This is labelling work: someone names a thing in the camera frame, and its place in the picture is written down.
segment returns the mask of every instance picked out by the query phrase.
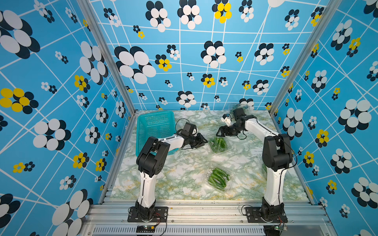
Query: blue patterned wall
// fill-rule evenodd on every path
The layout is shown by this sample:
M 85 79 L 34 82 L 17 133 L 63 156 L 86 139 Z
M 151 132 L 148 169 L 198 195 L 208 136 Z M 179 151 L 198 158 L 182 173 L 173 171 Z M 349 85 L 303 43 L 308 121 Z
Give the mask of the blue patterned wall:
M 328 0 L 90 2 L 136 109 L 261 110 Z
M 343 0 L 274 113 L 338 235 L 378 235 L 376 17 L 376 0 Z
M 76 1 L 0 10 L 0 235 L 76 235 L 129 113 Z

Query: teal plastic basket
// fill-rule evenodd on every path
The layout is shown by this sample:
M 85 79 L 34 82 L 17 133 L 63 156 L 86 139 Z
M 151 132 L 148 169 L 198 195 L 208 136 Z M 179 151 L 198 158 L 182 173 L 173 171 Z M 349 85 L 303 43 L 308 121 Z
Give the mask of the teal plastic basket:
M 176 133 L 175 124 L 175 115 L 172 111 L 160 111 L 139 116 L 136 127 L 135 155 L 139 155 L 150 136 L 160 139 Z M 168 152 L 168 155 L 174 154 L 177 150 L 178 148 Z

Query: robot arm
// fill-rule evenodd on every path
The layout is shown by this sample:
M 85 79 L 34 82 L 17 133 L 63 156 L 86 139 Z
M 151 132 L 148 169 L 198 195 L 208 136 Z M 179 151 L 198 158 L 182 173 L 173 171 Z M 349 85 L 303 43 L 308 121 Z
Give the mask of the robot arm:
M 199 148 L 208 141 L 198 133 L 197 127 L 186 122 L 183 129 L 170 137 L 157 139 L 153 136 L 147 139 L 136 159 L 141 175 L 141 188 L 135 208 L 142 218 L 150 220 L 155 210 L 155 186 L 157 175 L 164 167 L 169 151 L 190 145 L 191 148 Z
M 237 136 L 241 131 L 250 131 L 263 143 L 262 159 L 268 172 L 266 191 L 262 199 L 262 218 L 266 221 L 275 219 L 277 215 L 285 215 L 282 199 L 284 178 L 289 164 L 293 161 L 290 139 L 287 134 L 279 134 L 261 124 L 257 117 L 246 115 L 242 108 L 233 111 L 235 123 L 231 117 L 223 115 L 225 126 L 219 128 L 217 136 Z

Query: marble-patterned tabletop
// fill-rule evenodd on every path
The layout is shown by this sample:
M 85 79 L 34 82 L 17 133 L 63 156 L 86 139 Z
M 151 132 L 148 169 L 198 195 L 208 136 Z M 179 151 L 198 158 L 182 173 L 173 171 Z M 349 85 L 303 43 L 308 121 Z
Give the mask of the marble-patterned tabletop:
M 139 115 L 155 111 L 140 111 Z M 186 118 L 195 124 L 206 139 L 215 136 L 225 125 L 221 116 L 228 111 L 173 111 L 175 120 Z M 260 122 L 276 130 L 268 111 L 253 111 Z M 177 129 L 185 124 L 181 120 Z M 263 143 L 252 133 L 247 138 L 226 137 L 230 147 L 214 153 L 206 144 L 198 149 L 178 150 L 168 155 L 163 170 L 158 174 L 155 197 L 169 200 L 261 200 L 266 189 L 266 172 L 263 170 Z M 112 200 L 136 200 L 139 196 L 140 175 L 136 165 L 136 125 L 121 164 L 111 195 Z M 210 163 L 216 163 L 235 173 L 232 188 L 224 193 L 202 182 L 203 173 Z M 306 193 L 293 168 L 285 175 L 284 200 L 307 200 Z

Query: metal vent grille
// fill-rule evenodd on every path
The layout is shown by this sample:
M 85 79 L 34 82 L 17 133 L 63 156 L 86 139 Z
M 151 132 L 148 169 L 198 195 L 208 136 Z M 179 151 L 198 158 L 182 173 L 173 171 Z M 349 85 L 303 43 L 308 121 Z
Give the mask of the metal vent grille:
M 163 233 L 165 225 L 157 227 L 155 234 Z M 93 235 L 112 236 L 112 235 L 133 235 L 135 236 L 136 227 L 119 225 L 96 225 Z M 235 226 L 235 225 L 168 225 L 164 235 L 188 235 L 188 236 L 207 236 L 207 235 L 265 235 L 264 227 L 259 225 Z

